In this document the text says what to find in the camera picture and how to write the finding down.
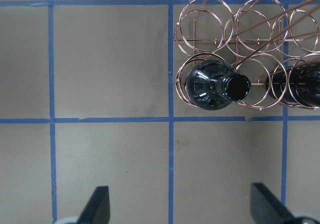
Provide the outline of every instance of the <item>bottle body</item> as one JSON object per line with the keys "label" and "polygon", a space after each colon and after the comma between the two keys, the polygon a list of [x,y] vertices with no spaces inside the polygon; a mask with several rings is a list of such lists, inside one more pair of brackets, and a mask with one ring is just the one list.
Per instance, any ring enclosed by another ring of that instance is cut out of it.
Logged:
{"label": "bottle body", "polygon": [[[284,100],[294,104],[301,104],[307,107],[320,107],[320,61],[300,65],[294,67],[289,75],[289,87],[284,93]],[[279,98],[286,86],[286,77],[284,72],[279,72],[273,75],[272,90],[269,95],[272,98]]]}
{"label": "bottle body", "polygon": [[216,59],[205,60],[193,67],[185,86],[193,104],[205,110],[219,110],[244,99],[251,89],[246,76],[233,72],[227,63]]}

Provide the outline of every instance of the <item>black object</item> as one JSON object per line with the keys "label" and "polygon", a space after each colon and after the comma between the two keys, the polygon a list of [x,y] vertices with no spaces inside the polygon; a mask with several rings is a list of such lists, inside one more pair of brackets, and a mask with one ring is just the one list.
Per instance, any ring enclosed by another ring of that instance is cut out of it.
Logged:
{"label": "black object", "polygon": [[[284,71],[273,75],[272,86],[274,93],[270,90],[269,95],[272,98],[275,98],[275,96],[279,98],[285,85],[286,77]],[[293,95],[287,89],[283,97],[284,100],[307,107],[320,107],[320,61],[294,67],[290,73],[289,85]]]}
{"label": "black object", "polygon": [[295,218],[262,183],[251,184],[250,212],[256,224],[320,224],[309,217]]}
{"label": "black object", "polygon": [[108,224],[110,221],[109,188],[98,186],[76,224]]}
{"label": "black object", "polygon": [[233,72],[222,60],[209,59],[196,65],[186,78],[186,91],[193,104],[205,110],[218,110],[244,99],[251,83]]}

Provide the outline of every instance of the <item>blue tape grid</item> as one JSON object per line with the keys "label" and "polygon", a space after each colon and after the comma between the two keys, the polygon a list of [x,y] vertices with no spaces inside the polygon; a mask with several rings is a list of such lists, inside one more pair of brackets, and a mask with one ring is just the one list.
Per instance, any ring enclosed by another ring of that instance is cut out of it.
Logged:
{"label": "blue tape grid", "polygon": [[[243,4],[247,0],[224,0],[229,5]],[[299,4],[303,0],[279,0],[287,9],[289,5]],[[174,122],[245,122],[243,116],[174,116],[174,74],[173,74],[173,23],[174,5],[187,4],[188,0],[36,0],[36,1],[0,1],[0,7],[48,6],[48,51],[49,51],[49,110],[50,118],[8,118],[0,119],[0,124],[50,124],[51,153],[51,201],[52,219],[57,220],[57,186],[56,186],[56,123],[135,123],[167,122],[169,123],[169,170],[168,170],[168,223],[174,223]],[[168,5],[168,117],[90,117],[56,118],[54,100],[54,6],[60,5]],[[249,122],[282,121],[282,167],[281,167],[281,201],[286,202],[288,121],[320,121],[320,116],[288,116],[288,108],[283,108],[282,116],[256,117]]]}

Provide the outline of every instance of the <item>wine bottle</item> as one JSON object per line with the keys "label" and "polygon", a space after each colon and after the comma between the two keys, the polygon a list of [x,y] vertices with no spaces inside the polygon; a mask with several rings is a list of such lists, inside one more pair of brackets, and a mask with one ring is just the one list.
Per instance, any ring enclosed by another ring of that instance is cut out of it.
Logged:
{"label": "wine bottle", "polygon": [[[265,88],[268,89],[269,80],[266,81]],[[272,87],[268,94],[272,98],[280,98],[286,86],[286,76],[284,71],[273,75]],[[307,107],[320,107],[320,61],[302,64],[293,67],[289,77],[289,88],[284,93],[283,99],[293,104],[302,104]]]}
{"label": "wine bottle", "polygon": [[186,92],[193,104],[205,110],[219,110],[248,96],[251,83],[222,60],[202,61],[187,75]]}

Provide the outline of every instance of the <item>bottle mouth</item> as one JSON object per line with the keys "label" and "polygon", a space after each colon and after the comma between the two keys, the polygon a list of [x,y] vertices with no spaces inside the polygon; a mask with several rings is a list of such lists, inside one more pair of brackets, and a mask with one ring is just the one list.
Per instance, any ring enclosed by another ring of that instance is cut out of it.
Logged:
{"label": "bottle mouth", "polygon": [[250,80],[242,74],[231,76],[225,86],[226,95],[234,101],[246,98],[250,89]]}

